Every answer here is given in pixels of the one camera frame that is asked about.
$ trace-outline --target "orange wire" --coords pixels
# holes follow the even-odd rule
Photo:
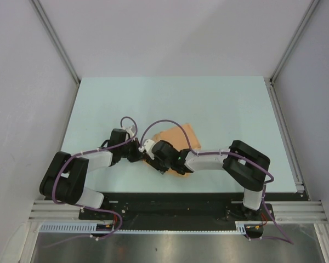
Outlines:
[[[268,219],[267,219],[267,217],[263,213],[261,213],[261,216],[262,216],[262,220],[265,221],[265,223],[263,223],[263,225],[265,226],[267,224],[267,222],[268,222]]]
[[[117,223],[118,217],[114,214],[114,225]]]

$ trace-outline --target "white wall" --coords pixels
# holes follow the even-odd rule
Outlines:
[[[0,254],[27,220],[76,87],[28,0],[0,0]]]
[[[270,77],[311,0],[41,0],[79,77]]]
[[[321,2],[276,91],[306,186],[329,220],[329,0]]]

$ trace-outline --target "light blue table surface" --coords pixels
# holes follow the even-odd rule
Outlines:
[[[62,150],[95,149],[123,116],[133,117],[138,137],[152,122],[191,123],[202,149],[242,140],[271,159],[275,182],[268,192],[296,192],[291,168],[263,77],[84,78]],[[154,126],[148,139],[170,123]],[[188,178],[160,174],[143,162],[121,160],[88,174],[86,186],[101,192],[241,192],[225,171],[198,171]]]

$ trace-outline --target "metal plate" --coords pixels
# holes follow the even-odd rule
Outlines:
[[[249,242],[240,235],[114,235],[103,241],[78,238],[51,248],[71,234],[40,233],[32,263],[79,262],[325,262],[313,225],[283,225],[295,242]],[[265,235],[279,235],[273,225]]]

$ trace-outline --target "purple cable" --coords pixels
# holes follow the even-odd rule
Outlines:
[[[288,235],[284,232],[284,230],[278,225],[278,223],[275,221],[275,219],[269,213],[269,210],[268,210],[268,208],[267,208],[267,206],[265,204],[265,201],[264,201],[266,184],[271,183],[271,182],[274,181],[274,176],[272,176],[270,174],[270,172],[268,172],[267,170],[265,170],[263,167],[259,166],[257,163],[252,162],[251,160],[247,159],[246,157],[244,157],[242,155],[238,155],[237,153],[233,153],[233,152],[219,152],[219,151],[217,151],[217,152],[203,152],[203,153],[199,153],[199,152],[194,151],[194,149],[191,147],[191,144],[190,144],[190,141],[189,141],[189,137],[188,137],[186,131],[183,129],[183,127],[179,123],[177,123],[175,121],[172,121],[170,119],[161,119],[161,120],[159,120],[157,122],[154,122],[153,124],[149,125],[149,127],[144,131],[143,136],[141,137],[140,145],[143,145],[143,140],[144,140],[145,134],[149,131],[149,129],[152,126],[154,126],[155,124],[160,123],[160,122],[170,122],[170,123],[173,123],[176,126],[178,126],[182,130],[182,132],[184,133],[184,136],[186,138],[186,142],[188,143],[188,147],[189,147],[190,151],[193,154],[197,155],[197,156],[200,156],[200,155],[231,155],[231,156],[234,156],[236,158],[239,158],[239,159],[244,160],[245,162],[251,164],[252,166],[256,167],[257,169],[259,169],[260,171],[262,171],[266,175],[268,175],[270,177],[270,179],[264,182],[263,194],[262,194],[263,195],[263,197],[262,197],[262,205],[264,206],[264,208],[265,208],[265,210],[266,210],[269,218],[271,218],[271,220],[273,221],[274,225],[278,228],[278,230],[285,237],[285,239],[284,238],[281,238],[281,237],[270,237],[270,236],[263,237],[262,239],[278,239],[278,240],[282,240],[282,241],[285,241],[287,243],[290,243],[290,244],[294,245],[294,243],[291,241],[291,239],[288,237]]]
[[[123,224],[123,219],[122,219],[121,215],[119,213],[115,212],[115,211],[104,210],[104,209],[96,209],[96,208],[92,208],[92,207],[84,207],[84,208],[89,209],[89,210],[92,210],[92,211],[97,211],[97,212],[111,213],[111,214],[114,214],[114,215],[118,216],[118,218],[120,219],[120,223],[118,224],[118,226],[115,229],[113,229],[106,236],[99,237],[98,240],[102,240],[102,239],[105,239],[105,238],[108,238],[108,237],[112,236],[116,231],[118,231],[121,228],[121,226]],[[81,237],[90,237],[90,235],[78,235],[78,236],[69,237],[69,238],[66,238],[64,240],[61,240],[61,241],[52,243],[50,245],[45,245],[43,247],[44,248],[51,248],[51,247],[53,247],[55,245],[59,245],[59,244],[68,242],[68,241],[73,240],[73,239],[81,238]]]
[[[120,147],[122,145],[125,145],[127,143],[129,143],[131,140],[133,140],[136,136],[137,136],[137,133],[138,133],[138,126],[137,126],[137,123],[135,122],[135,120],[133,120],[132,118],[128,117],[128,116],[125,116],[121,119],[121,125],[122,125],[122,122],[124,119],[130,119],[133,123],[134,123],[134,126],[135,126],[135,134],[133,137],[129,138],[128,140],[120,143],[120,144],[117,144],[117,145],[113,145],[113,146],[110,146],[110,147],[106,147],[106,148],[103,148],[103,149],[96,149],[96,150],[90,150],[90,151],[86,151],[86,152],[83,152],[83,153],[76,153],[75,155],[72,155],[66,162],[65,164],[62,166],[61,170],[59,171],[59,173],[57,174],[57,177],[55,179],[55,182],[54,182],[54,186],[53,186],[53,191],[52,191],[52,200],[54,201],[55,204],[63,204],[62,202],[59,202],[56,200],[56,188],[57,188],[57,184],[61,178],[61,175],[63,173],[63,171],[66,169],[67,165],[76,157],[78,156],[81,156],[81,155],[88,155],[90,153],[94,153],[94,152],[103,152],[103,151],[107,151],[107,150],[110,150],[110,149],[114,149],[114,148],[117,148],[117,147]]]
[[[59,171],[59,173],[57,174],[57,177],[55,179],[55,182],[54,182],[54,186],[53,186],[53,190],[52,190],[52,200],[54,201],[55,204],[63,204],[63,202],[59,202],[56,200],[56,188],[57,188],[57,184],[61,178],[61,175],[63,173],[63,171],[66,169],[67,165],[76,157],[78,156],[81,156],[81,155],[88,155],[90,153],[95,153],[95,152],[103,152],[103,151],[107,151],[107,150],[110,150],[110,149],[113,149],[113,148],[117,148],[117,147],[120,147],[122,145],[125,145],[127,143],[129,143],[130,141],[132,141],[136,136],[137,136],[137,133],[138,133],[138,126],[137,126],[137,123],[135,122],[135,120],[131,117],[128,117],[128,116],[125,116],[121,119],[121,126],[122,126],[122,122],[124,119],[130,119],[133,123],[134,123],[134,126],[135,126],[135,134],[134,136],[132,136],[131,138],[129,138],[128,140],[126,140],[125,142],[122,142],[120,144],[117,144],[117,145],[113,145],[113,146],[110,146],[110,147],[106,147],[106,148],[102,148],[102,149],[96,149],[96,150],[90,150],[90,151],[86,151],[86,152],[83,152],[83,153],[77,153],[75,155],[72,155],[66,162],[65,164],[62,166],[61,170]],[[114,214],[116,216],[118,216],[118,218],[120,219],[120,223],[118,224],[118,226],[112,230],[109,234],[107,234],[106,236],[104,237],[99,237],[99,239],[105,239],[105,238],[108,238],[109,236],[112,236],[117,230],[119,230],[123,224],[123,220],[122,220],[122,217],[119,213],[115,212],[115,211],[111,211],[111,210],[104,210],[104,209],[96,209],[96,208],[92,208],[92,207],[84,207],[85,209],[89,209],[89,210],[92,210],[92,211],[98,211],[98,212],[103,212],[103,213],[110,213],[110,214]],[[72,239],[75,239],[75,238],[80,238],[80,237],[89,237],[89,235],[79,235],[79,236],[74,236],[74,237],[70,237],[70,238],[67,238],[65,240],[62,240],[62,241],[58,241],[56,243],[53,243],[53,244],[50,244],[50,245],[47,245],[47,246],[44,246],[45,248],[50,248],[54,245],[58,245],[58,244],[61,244],[61,243],[64,243],[64,242],[67,242],[67,241],[70,241]]]
[[[150,130],[150,128],[151,128],[152,126],[154,126],[155,124],[160,123],[160,122],[170,122],[170,123],[173,123],[173,124],[175,124],[176,126],[178,126],[178,127],[181,129],[181,131],[184,133],[184,136],[185,136],[185,138],[186,138],[186,142],[188,143],[188,147],[189,147],[190,151],[191,151],[193,154],[195,154],[195,155],[197,155],[197,156],[200,156],[200,155],[202,155],[202,156],[203,156],[203,155],[231,155],[231,156],[234,156],[234,157],[236,157],[236,158],[239,158],[239,159],[244,160],[245,162],[251,164],[252,166],[256,167],[257,169],[259,169],[260,171],[262,171],[262,172],[264,172],[266,175],[268,175],[268,176],[270,177],[270,179],[269,179],[268,181],[266,181],[265,184],[268,184],[268,183],[274,181],[274,176],[271,175],[270,172],[268,172],[267,170],[265,170],[263,167],[259,166],[257,163],[254,163],[254,162],[252,162],[251,160],[247,159],[246,157],[244,157],[244,156],[242,156],[242,155],[238,155],[237,153],[233,153],[233,152],[201,152],[201,153],[200,153],[200,152],[196,152],[196,151],[191,147],[191,144],[190,144],[190,141],[189,141],[189,137],[188,137],[186,131],[183,129],[183,127],[182,127],[179,123],[177,123],[177,122],[175,122],[175,121],[172,121],[172,120],[170,120],[170,119],[161,119],[161,120],[159,120],[159,121],[154,122],[154,123],[151,124],[150,126],[148,126],[148,128],[144,131],[143,136],[141,137],[140,145],[143,145],[143,140],[144,140],[145,134]]]

